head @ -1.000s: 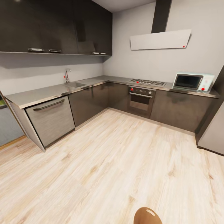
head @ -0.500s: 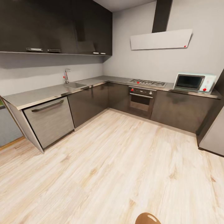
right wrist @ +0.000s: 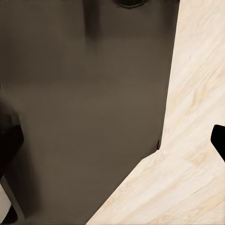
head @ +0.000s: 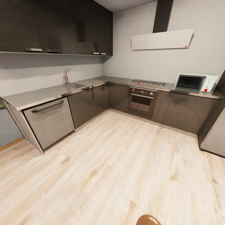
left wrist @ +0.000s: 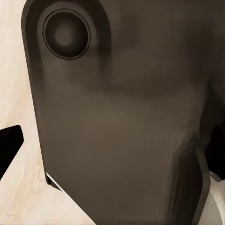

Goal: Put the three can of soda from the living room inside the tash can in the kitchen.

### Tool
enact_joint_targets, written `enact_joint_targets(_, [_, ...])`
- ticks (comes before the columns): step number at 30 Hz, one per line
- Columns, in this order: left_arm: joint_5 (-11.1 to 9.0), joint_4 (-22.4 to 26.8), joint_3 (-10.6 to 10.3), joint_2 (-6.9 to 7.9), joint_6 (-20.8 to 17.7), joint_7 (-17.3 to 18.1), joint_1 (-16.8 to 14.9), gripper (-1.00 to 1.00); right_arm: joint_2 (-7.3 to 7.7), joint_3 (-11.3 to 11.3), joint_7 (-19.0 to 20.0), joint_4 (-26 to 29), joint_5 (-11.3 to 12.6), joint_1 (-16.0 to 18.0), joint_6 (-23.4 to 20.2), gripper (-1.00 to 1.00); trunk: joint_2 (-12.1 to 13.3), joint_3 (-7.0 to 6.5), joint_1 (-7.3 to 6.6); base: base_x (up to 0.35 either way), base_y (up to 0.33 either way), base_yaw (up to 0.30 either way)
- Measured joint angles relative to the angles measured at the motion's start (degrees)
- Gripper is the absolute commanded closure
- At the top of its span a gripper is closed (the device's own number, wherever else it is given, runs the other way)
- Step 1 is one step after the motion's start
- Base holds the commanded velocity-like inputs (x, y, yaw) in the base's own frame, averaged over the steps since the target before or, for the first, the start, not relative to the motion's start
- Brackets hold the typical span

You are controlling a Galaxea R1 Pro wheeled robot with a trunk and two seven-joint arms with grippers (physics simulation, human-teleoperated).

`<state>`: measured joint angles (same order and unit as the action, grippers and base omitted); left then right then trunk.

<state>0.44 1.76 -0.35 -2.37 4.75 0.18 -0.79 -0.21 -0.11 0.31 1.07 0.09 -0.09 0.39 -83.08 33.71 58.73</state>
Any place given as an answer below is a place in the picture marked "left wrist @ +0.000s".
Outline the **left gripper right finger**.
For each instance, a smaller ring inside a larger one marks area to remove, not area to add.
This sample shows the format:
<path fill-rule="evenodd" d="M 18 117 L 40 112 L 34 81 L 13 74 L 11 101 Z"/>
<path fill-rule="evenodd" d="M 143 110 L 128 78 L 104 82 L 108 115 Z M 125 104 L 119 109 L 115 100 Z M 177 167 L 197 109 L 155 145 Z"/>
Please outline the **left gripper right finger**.
<path fill-rule="evenodd" d="M 225 127 L 221 125 L 215 125 L 212 134 L 211 142 L 217 149 L 218 153 L 225 161 Z"/>

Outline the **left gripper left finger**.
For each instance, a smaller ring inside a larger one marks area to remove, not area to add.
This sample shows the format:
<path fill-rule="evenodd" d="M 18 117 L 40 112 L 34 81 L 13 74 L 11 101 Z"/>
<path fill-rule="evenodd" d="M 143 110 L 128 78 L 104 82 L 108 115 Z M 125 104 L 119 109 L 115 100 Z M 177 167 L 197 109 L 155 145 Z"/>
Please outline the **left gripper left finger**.
<path fill-rule="evenodd" d="M 0 180 L 24 143 L 20 125 L 0 130 Z"/>

